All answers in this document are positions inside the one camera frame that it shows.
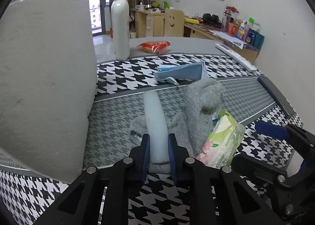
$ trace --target blue box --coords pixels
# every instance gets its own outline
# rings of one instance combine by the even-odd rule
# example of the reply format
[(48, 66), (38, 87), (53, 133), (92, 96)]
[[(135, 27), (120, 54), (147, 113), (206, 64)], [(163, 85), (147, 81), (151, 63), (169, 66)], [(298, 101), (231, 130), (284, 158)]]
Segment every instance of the blue box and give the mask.
[(246, 38), (244, 39), (245, 43), (248, 43), (250, 45), (253, 45), (255, 38), (256, 38), (257, 32), (253, 29), (249, 29), (248, 30), (248, 34), (246, 36)]
[(258, 50), (261, 50), (262, 44), (264, 43), (264, 39), (265, 39), (265, 37), (263, 35), (257, 33), (257, 35), (254, 39), (253, 46), (255, 48), (257, 48)]

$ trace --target pink flower print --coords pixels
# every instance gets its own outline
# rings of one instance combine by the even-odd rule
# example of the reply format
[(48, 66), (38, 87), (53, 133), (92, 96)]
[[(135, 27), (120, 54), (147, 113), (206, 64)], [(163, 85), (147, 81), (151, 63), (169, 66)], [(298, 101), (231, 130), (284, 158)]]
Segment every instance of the pink flower print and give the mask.
[(200, 155), (197, 157), (197, 160), (203, 162), (204, 165), (207, 165), (208, 164), (207, 157), (208, 157), (207, 154), (200, 153)]
[(212, 141), (207, 141), (206, 144), (204, 145), (204, 153), (209, 153), (210, 150), (215, 150), (215, 148), (213, 147), (213, 142)]

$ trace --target metal screw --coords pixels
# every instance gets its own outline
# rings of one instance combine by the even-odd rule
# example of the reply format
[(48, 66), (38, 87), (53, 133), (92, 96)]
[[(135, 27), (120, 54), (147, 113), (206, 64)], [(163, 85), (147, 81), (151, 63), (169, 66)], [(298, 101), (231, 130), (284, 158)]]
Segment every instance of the metal screw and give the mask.
[(125, 164), (131, 164), (132, 161), (133, 161), (133, 159), (132, 159), (131, 157), (126, 157), (126, 158), (123, 160), (123, 162), (124, 162)]
[(262, 185), (263, 188), (267, 188), (268, 186), (269, 186), (269, 183), (268, 183), (268, 182), (265, 182), (265, 183)]
[(285, 207), (285, 212), (287, 214), (293, 213), (293, 210), (294, 210), (294, 206), (292, 204), (287, 204), (287, 206)]
[(283, 175), (278, 175), (278, 181), (285, 182), (285, 177)]
[(96, 168), (94, 166), (90, 166), (89, 168), (86, 169), (86, 172), (89, 174), (95, 173)]
[(229, 166), (223, 166), (222, 167), (222, 171), (225, 172), (225, 173), (230, 173), (232, 171), (232, 169)]
[(188, 164), (193, 164), (193, 163), (195, 163), (195, 159), (192, 158), (192, 157), (187, 157), (185, 161), (186, 161), (186, 163), (188, 163)]

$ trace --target smiley face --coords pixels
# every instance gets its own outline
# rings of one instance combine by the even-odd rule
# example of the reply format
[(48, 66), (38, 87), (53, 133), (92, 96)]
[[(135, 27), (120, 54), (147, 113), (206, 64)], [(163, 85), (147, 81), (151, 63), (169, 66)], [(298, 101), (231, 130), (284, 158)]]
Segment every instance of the smiley face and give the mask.
[(171, 27), (174, 27), (175, 26), (175, 23), (171, 24), (171, 21), (169, 22), (170, 26)]

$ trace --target plastic wrapper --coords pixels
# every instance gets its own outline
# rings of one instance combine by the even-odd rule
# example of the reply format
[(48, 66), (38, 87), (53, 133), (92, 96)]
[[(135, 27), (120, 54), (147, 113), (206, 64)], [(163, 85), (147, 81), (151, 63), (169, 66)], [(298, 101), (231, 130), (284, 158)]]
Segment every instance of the plastic wrapper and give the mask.
[(219, 121), (208, 136), (197, 159), (206, 166), (220, 169), (231, 164), (236, 149), (244, 138), (245, 127), (237, 123), (224, 109), (218, 113)]
[(168, 41), (150, 41), (140, 44), (138, 47), (147, 53), (162, 55), (171, 48), (171, 43)]

